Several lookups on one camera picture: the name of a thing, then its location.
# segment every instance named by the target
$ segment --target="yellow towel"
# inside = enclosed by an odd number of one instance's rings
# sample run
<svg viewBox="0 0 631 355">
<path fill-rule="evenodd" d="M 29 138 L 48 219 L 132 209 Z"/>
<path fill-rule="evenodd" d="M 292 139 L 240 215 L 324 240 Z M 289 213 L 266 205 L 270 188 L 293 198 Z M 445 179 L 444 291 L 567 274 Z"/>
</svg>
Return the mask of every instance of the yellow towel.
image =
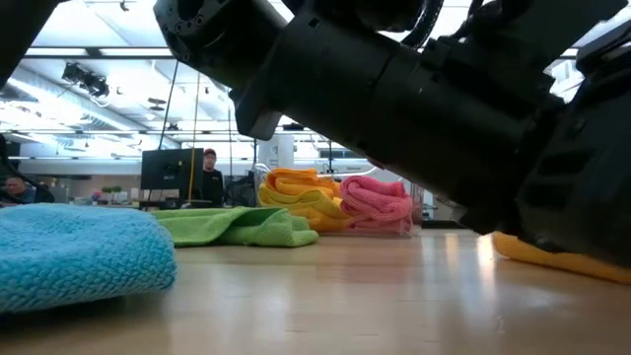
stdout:
<svg viewBox="0 0 631 355">
<path fill-rule="evenodd" d="M 258 201 L 261 206 L 284 207 L 294 216 L 306 217 L 315 231 L 337 232 L 350 219 L 340 208 L 339 194 L 339 183 L 317 177 L 315 169 L 276 169 L 265 177 Z"/>
<path fill-rule="evenodd" d="M 555 267 L 622 284 L 631 284 L 631 269 L 610 265 L 580 254 L 552 253 L 521 242 L 516 237 L 500 232 L 493 233 L 495 250 L 506 257 Z"/>
</svg>

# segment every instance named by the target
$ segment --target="office desk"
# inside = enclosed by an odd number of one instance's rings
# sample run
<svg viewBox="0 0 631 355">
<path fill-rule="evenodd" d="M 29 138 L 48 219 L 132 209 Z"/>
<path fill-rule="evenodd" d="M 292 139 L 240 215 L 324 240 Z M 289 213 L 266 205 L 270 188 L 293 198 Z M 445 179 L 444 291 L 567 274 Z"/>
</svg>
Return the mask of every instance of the office desk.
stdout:
<svg viewBox="0 0 631 355">
<path fill-rule="evenodd" d="M 186 248 L 171 292 L 1 318 L 0 354 L 629 354 L 631 288 L 489 237 Z"/>
</svg>

